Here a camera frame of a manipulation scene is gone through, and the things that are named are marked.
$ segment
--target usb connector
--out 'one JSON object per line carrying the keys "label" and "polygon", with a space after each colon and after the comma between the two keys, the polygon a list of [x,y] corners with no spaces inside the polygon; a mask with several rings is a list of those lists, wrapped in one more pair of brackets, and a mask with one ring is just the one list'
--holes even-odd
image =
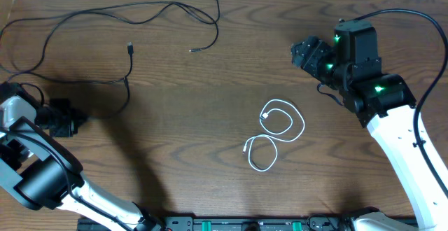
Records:
{"label": "usb connector", "polygon": [[134,46],[132,45],[132,42],[129,42],[127,44],[127,53],[129,53],[129,55],[133,55],[134,54]]}
{"label": "usb connector", "polygon": [[268,113],[263,113],[263,114],[260,116],[260,120],[263,121],[263,120],[266,119],[268,116],[269,116]]}

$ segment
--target wood grain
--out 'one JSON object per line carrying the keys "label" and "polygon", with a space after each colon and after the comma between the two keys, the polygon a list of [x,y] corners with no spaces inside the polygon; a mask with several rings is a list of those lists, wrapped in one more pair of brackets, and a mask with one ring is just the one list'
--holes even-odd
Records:
{"label": "wood grain", "polygon": [[6,24],[9,18],[9,13],[13,7],[14,0],[0,0],[0,27]]}
{"label": "wood grain", "polygon": [[[16,0],[10,18],[133,1],[160,0]],[[173,1],[216,15],[214,0]],[[446,29],[448,0],[220,0],[220,6],[218,42],[199,53],[188,50],[207,45],[214,28],[176,8],[139,26],[85,16],[57,31],[37,71],[55,78],[119,78],[129,64],[126,42],[134,44],[132,100],[126,110],[111,120],[90,121],[72,139],[58,139],[83,163],[85,173],[161,216],[301,216],[367,206],[391,216],[411,216],[410,203],[381,148],[355,115],[319,95],[317,82],[291,65],[289,48],[311,34],[330,40],[339,18],[382,8],[423,11]],[[115,13],[142,20],[160,8]],[[402,75],[419,99],[441,66],[437,32],[409,15],[382,15],[372,22],[384,70]],[[54,23],[11,27],[2,41],[2,64],[26,69],[37,63]],[[15,80],[38,84],[47,97],[69,97],[97,116],[125,100],[123,85],[56,85],[33,76]],[[423,109],[426,128],[445,161],[447,91],[444,77]],[[298,141],[279,143],[276,164],[267,173],[257,173],[241,151],[247,138],[261,132],[259,110],[273,97],[296,103],[307,128]],[[279,117],[269,126],[281,129],[285,123]],[[272,147],[263,140],[256,146],[255,159],[267,164]],[[0,211],[3,230],[74,230],[78,217],[24,209],[4,191]]]}

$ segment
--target black cable on robot arm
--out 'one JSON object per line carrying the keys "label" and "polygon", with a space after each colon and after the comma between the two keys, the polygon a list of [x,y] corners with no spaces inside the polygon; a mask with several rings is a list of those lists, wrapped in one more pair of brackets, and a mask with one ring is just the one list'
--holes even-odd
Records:
{"label": "black cable on robot arm", "polygon": [[448,64],[448,39],[447,39],[447,36],[443,32],[443,28],[431,16],[429,16],[425,13],[421,13],[419,11],[415,11],[415,10],[407,10],[407,9],[401,9],[401,8],[378,10],[373,13],[369,13],[367,15],[357,17],[354,20],[363,20],[365,18],[370,18],[375,15],[383,14],[383,13],[408,13],[408,14],[419,15],[419,16],[429,20],[434,25],[434,27],[437,29],[437,31],[439,32],[440,38],[442,38],[443,45],[444,45],[444,59],[443,59],[443,63],[442,63],[442,68],[439,70],[439,73],[434,78],[433,82],[429,85],[428,89],[425,91],[425,93],[423,94],[423,96],[421,97],[419,103],[417,104],[417,106],[415,108],[414,119],[413,119],[413,128],[414,128],[414,135],[415,135],[415,139],[416,139],[416,145],[419,147],[420,152],[421,152],[426,164],[428,165],[428,168],[430,169],[431,173],[434,175],[435,180],[439,184],[439,186],[442,189],[445,196],[448,197],[448,188],[443,183],[439,174],[435,170],[431,160],[429,159],[428,154],[424,148],[424,141],[420,137],[420,130],[419,130],[419,116],[420,116],[421,109],[423,108],[426,98],[428,98],[428,95],[431,93],[431,91],[433,91],[433,88],[437,85],[438,81],[443,76],[445,69],[447,68],[447,64]]}
{"label": "black cable on robot arm", "polygon": [[42,89],[40,87],[38,87],[35,84],[31,84],[31,83],[20,83],[19,85],[20,85],[20,87],[27,85],[27,86],[36,88],[39,91],[39,94],[41,95],[41,106],[43,106],[45,104],[45,96],[43,95]]}

